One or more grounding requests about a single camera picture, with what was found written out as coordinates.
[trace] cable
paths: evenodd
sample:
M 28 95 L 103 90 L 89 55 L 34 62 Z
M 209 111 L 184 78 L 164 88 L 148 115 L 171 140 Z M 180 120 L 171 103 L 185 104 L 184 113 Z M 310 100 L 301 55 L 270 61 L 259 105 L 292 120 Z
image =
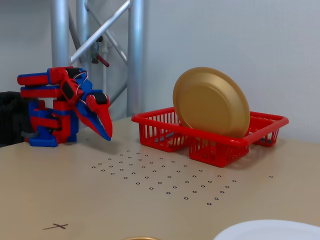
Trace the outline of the cable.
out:
M 79 77 L 82 74 L 85 74 L 85 78 L 82 81 L 82 83 L 80 83 L 78 85 L 78 87 L 76 88 L 75 94 L 76 94 L 76 98 L 79 99 L 79 101 L 82 102 L 85 106 L 87 106 L 87 103 L 85 101 L 83 101 L 81 98 L 78 97 L 78 91 L 79 91 L 80 86 L 88 79 L 88 72 L 87 71 L 82 71 L 82 72 L 78 73 L 77 75 L 75 75 L 73 78 L 76 79 L 77 77 Z

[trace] red plastic basket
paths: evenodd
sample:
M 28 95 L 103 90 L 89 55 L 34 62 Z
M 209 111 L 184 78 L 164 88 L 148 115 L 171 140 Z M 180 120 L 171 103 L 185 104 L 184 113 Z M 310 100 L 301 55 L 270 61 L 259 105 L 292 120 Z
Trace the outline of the red plastic basket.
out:
M 233 138 L 180 125 L 173 107 L 137 114 L 132 121 L 139 123 L 142 145 L 166 152 L 189 146 L 191 159 L 220 168 L 246 155 L 250 144 L 273 146 L 289 123 L 284 116 L 252 111 L 245 137 Z

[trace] beige table surface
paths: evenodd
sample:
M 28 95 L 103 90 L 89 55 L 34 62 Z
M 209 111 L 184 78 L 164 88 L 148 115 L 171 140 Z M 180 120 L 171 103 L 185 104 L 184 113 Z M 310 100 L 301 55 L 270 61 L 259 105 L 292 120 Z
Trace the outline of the beige table surface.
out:
M 141 146 L 130 119 L 113 124 L 110 142 L 86 128 L 71 145 L 0 148 L 1 240 L 212 240 L 259 219 L 320 226 L 318 144 L 280 139 L 218 168 L 187 149 Z M 43 230 L 53 223 L 68 226 Z

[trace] metal bar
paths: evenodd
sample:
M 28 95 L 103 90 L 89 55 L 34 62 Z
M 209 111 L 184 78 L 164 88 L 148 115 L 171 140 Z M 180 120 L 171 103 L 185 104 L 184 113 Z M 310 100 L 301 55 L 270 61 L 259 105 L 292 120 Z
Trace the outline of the metal bar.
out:
M 110 96 L 110 105 L 112 105 L 115 100 L 123 93 L 124 90 L 127 88 L 127 81 L 125 81 L 122 86 L 119 88 L 118 91 L 115 92 L 114 95 Z
M 127 0 L 89 39 L 71 56 L 70 62 L 73 64 L 90 46 L 109 28 L 129 7 Z
M 69 1 L 51 0 L 52 66 L 69 66 Z
M 91 13 L 91 15 L 93 16 L 93 18 L 95 19 L 95 21 L 102 26 L 104 24 L 104 22 L 101 20 L 101 18 L 99 18 L 99 15 L 97 14 L 96 10 L 94 7 L 92 7 L 91 3 L 88 2 L 86 4 L 87 10 Z M 107 36 L 107 38 L 110 40 L 110 42 L 112 43 L 112 45 L 114 46 L 115 50 L 118 52 L 118 54 L 120 55 L 120 57 L 122 58 L 122 60 L 125 62 L 125 64 L 127 64 L 127 55 L 125 53 L 125 51 L 122 49 L 122 47 L 120 46 L 120 44 L 117 42 L 116 38 L 114 37 L 114 35 L 107 29 L 104 34 Z
M 81 47 L 81 44 L 80 44 L 79 37 L 78 37 L 78 34 L 77 34 L 77 29 L 76 29 L 75 22 L 74 22 L 74 20 L 72 18 L 72 15 L 71 15 L 70 8 L 69 8 L 69 31 L 70 31 L 70 34 L 71 34 L 71 37 L 72 37 L 72 41 L 73 41 L 74 47 L 77 50 L 78 48 Z M 83 60 L 82 57 L 79 58 L 79 62 L 80 62 L 81 65 L 84 65 L 84 60 Z
M 127 117 L 141 113 L 145 109 L 143 89 L 145 4 L 145 0 L 132 0 L 129 9 Z
M 89 14 L 86 10 L 86 0 L 76 0 L 76 34 L 80 44 L 84 44 L 90 36 Z M 81 67 L 88 72 L 88 78 L 91 79 L 91 51 L 90 48 L 82 51 Z

